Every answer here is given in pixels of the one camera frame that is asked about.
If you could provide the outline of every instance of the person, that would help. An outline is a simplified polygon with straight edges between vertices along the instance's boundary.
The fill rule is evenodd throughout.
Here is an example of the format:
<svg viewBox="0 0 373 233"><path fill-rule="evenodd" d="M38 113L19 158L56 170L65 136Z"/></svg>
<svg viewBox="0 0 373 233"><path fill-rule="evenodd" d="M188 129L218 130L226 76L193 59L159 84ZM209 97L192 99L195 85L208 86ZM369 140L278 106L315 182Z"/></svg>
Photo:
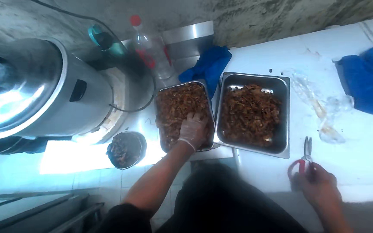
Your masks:
<svg viewBox="0 0 373 233"><path fill-rule="evenodd" d="M179 140L110 209L97 232L151 232L150 219L162 204L175 176L205 141L207 119L190 113ZM296 182L330 233L351 233L341 211L335 177L317 163L311 176ZM307 232L278 204L242 181L226 166L206 165L192 173L179 191L173 216L157 232Z"/></svg>

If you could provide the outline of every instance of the red scissors handle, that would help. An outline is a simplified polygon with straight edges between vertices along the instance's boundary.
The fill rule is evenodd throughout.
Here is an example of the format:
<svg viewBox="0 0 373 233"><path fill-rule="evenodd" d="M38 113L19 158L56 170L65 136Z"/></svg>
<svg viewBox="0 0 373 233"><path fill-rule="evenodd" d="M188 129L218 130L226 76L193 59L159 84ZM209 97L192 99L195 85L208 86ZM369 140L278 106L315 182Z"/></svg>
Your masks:
<svg viewBox="0 0 373 233"><path fill-rule="evenodd" d="M299 173L300 174L304 174L305 173L305 164L306 164L306 161L303 160L303 159L298 159L296 161L294 161L292 164L290 164L289 166L289 169L287 170L287 176L289 177L289 179L292 178L292 171L293 171L293 168L299 164Z"/></svg>

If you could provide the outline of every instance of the shredded meat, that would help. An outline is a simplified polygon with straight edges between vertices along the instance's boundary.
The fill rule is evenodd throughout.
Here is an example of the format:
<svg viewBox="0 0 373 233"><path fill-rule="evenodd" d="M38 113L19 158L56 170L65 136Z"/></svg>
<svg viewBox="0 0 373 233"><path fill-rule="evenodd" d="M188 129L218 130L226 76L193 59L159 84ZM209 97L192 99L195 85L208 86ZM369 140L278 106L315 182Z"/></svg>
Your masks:
<svg viewBox="0 0 373 233"><path fill-rule="evenodd" d="M227 140L263 147L272 144L281 102L261 89L250 84L225 93L220 126Z"/></svg>
<svg viewBox="0 0 373 233"><path fill-rule="evenodd" d="M182 121L187 118L189 112L201 113L202 119L210 116L205 90L197 83L187 83L160 91L156 102L155 122L159 128L161 146L165 152L168 152L178 141ZM213 125L213 122L209 120L207 127L211 128L211 124ZM207 135L207 143L200 148L208 147L209 135L210 133Z"/></svg>
<svg viewBox="0 0 373 233"><path fill-rule="evenodd" d="M107 147L106 154L113 165L119 168L126 168L137 162L140 156L140 148L133 142L130 135L117 134Z"/></svg>

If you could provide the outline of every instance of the power cord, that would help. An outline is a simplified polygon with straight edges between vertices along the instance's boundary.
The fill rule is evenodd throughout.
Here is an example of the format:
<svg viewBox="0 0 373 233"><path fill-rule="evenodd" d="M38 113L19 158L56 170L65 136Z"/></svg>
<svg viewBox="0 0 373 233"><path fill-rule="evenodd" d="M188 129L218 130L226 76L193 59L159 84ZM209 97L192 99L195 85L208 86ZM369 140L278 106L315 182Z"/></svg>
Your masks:
<svg viewBox="0 0 373 233"><path fill-rule="evenodd" d="M71 16L74 16L74 17L77 17L77 18L81 18L81 19L93 20L93 21L101 24L102 26L104 26L115 37L116 40L120 41L119 38L117 37L117 35L115 33L113 33L113 31L105 23L103 23L99 19L96 19L94 17L85 16L85 15L75 14L75 13L72 13L72 12L69 12L69 11L66 11L66 10L54 7L54 6L49 5L47 3L43 3L43 2L41 2L39 0L30 0L30 1L32 1L34 3L37 3L39 5L42 5L44 7L53 9L53 10L55 10L57 12L60 12L60 13L68 14L68 15L71 15ZM155 81L155 78L153 76L151 76L151 77L152 77L152 82L153 82L153 94L152 94L152 97L150 98L150 100L148 101L148 103L145 106L143 106L142 108L136 109L136 110L123 110L123 109L120 109L120 108L114 106L113 104L109 104L109 106L111 106L112 108L115 108L115 109L117 109L117 110L119 110L121 112L128 112L128 113L139 112L139 111L142 111L143 109L147 108L152 103L152 100L153 100L153 98L155 96L155 92L156 92L156 81Z"/></svg>

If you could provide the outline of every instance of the white tiled wall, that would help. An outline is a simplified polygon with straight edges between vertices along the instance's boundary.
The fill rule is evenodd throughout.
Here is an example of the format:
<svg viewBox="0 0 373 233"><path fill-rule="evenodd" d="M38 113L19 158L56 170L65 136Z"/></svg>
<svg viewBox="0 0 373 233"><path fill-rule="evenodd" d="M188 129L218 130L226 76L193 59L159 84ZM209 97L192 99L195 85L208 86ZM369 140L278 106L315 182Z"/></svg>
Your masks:
<svg viewBox="0 0 373 233"><path fill-rule="evenodd" d="M105 211L118 205L129 189L152 165L135 166L127 170L107 168L69 174L43 174L40 172L42 154L15 154L0 156L0 194L20 192L49 192L92 188L98 202L105 203ZM176 175L151 225L158 229L173 215L175 198L183 182L191 173L187 162Z"/></svg>

